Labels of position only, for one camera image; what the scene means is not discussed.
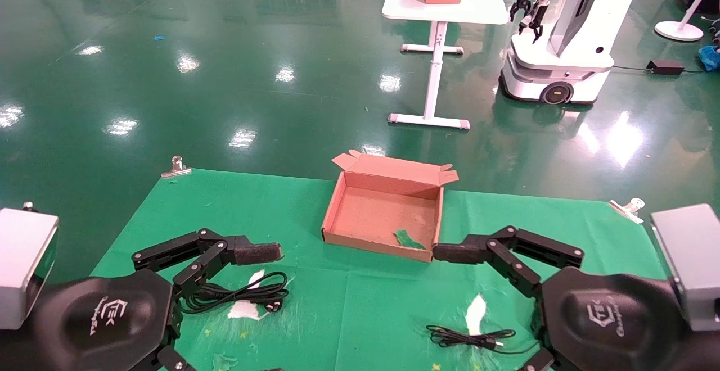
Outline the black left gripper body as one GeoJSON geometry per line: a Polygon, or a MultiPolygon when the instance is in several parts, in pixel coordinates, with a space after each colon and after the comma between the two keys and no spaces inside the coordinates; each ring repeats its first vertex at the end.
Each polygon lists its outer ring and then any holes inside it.
{"type": "Polygon", "coordinates": [[[157,370],[179,338],[172,284],[142,269],[47,286],[17,330],[3,330],[3,370],[157,370]]]}

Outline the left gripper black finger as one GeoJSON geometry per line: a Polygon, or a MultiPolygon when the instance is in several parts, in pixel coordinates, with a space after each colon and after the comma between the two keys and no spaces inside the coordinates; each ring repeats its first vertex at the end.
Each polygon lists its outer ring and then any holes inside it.
{"type": "Polygon", "coordinates": [[[252,243],[245,235],[221,236],[203,228],[137,251],[133,265],[135,270],[158,272],[190,260],[188,267],[173,277],[175,293],[186,304],[229,304],[239,300],[283,304],[283,282],[262,285],[270,277],[283,277],[283,272],[265,274],[235,291],[210,282],[228,264],[274,263],[281,256],[281,245],[276,242],[252,243]]]}
{"type": "Polygon", "coordinates": [[[150,358],[151,370],[196,370],[172,345],[160,345],[150,358]]]}

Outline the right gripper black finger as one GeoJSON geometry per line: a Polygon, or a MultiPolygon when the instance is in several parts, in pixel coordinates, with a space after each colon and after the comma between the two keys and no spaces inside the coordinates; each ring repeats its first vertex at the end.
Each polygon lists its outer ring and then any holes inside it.
{"type": "Polygon", "coordinates": [[[456,264],[488,263],[527,298],[540,295],[542,279],[515,254],[527,256],[556,269],[580,268],[584,251],[515,226],[494,234],[468,234],[461,243],[437,243],[434,259],[456,264]]]}
{"type": "Polygon", "coordinates": [[[540,349],[520,368],[522,371],[545,371],[555,363],[555,357],[548,349],[540,349]]]}

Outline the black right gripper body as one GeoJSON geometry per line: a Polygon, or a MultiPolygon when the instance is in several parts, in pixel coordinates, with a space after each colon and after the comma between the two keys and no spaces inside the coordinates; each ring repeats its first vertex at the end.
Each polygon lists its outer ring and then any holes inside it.
{"type": "Polygon", "coordinates": [[[552,370],[717,370],[718,332],[694,332],[668,280],[565,268],[543,282],[538,338],[552,370]]]}

